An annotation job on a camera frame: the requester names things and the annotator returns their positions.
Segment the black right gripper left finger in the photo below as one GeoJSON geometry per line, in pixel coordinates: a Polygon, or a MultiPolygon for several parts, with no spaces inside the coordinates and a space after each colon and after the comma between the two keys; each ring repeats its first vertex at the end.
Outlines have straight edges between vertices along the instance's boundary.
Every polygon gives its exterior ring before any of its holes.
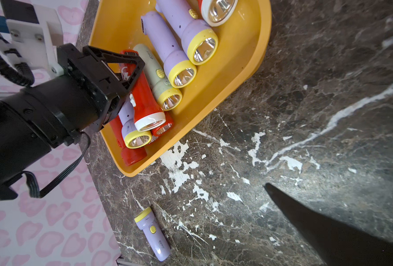
{"type": "Polygon", "coordinates": [[[84,46],[82,49],[84,55],[90,55],[97,62],[101,63],[102,66],[110,73],[110,77],[117,80],[121,85],[119,91],[121,93],[130,92],[135,83],[138,81],[145,63],[137,52],[126,52],[125,54],[119,54],[115,52],[110,52],[97,47],[84,46]],[[123,79],[121,73],[115,73],[109,66],[109,64],[131,64],[134,65],[134,70],[129,78],[123,79]]]}

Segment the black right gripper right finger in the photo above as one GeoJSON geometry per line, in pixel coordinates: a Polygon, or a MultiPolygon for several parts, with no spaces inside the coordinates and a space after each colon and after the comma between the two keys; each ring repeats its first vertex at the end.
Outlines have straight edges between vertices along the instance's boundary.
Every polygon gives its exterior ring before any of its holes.
{"type": "Polygon", "coordinates": [[[329,266],[393,266],[393,243],[317,213],[267,183],[284,216],[329,266]]]}

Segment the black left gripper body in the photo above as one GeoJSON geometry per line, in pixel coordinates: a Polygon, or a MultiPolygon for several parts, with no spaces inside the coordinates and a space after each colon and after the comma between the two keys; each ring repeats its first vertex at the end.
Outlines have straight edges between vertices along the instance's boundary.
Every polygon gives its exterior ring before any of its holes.
{"type": "Polygon", "coordinates": [[[118,115],[130,95],[130,78],[124,80],[109,64],[129,64],[130,53],[115,53],[89,45],[79,51],[70,43],[58,46],[56,51],[65,76],[78,85],[96,111],[95,118],[86,126],[94,132],[102,130],[118,115]]]}

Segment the red flashlight white logo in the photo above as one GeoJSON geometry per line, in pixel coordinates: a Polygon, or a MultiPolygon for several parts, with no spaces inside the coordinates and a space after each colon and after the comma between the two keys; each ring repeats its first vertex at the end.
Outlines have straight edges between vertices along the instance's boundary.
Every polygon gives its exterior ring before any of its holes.
{"type": "Polygon", "coordinates": [[[206,23],[218,27],[232,16],[237,3],[238,0],[199,0],[198,6],[206,23]]]}

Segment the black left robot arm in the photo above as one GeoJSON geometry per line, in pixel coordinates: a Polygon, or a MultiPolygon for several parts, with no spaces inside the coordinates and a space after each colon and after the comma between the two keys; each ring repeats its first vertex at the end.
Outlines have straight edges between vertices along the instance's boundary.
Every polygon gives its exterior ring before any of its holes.
{"type": "Polygon", "coordinates": [[[57,49],[63,74],[34,85],[26,63],[11,67],[0,56],[0,74],[21,90],[0,100],[0,201],[14,200],[23,176],[32,198],[43,198],[78,166],[75,160],[44,188],[28,167],[60,145],[78,144],[111,122],[142,75],[136,52],[118,54],[73,44],[57,49]]]}

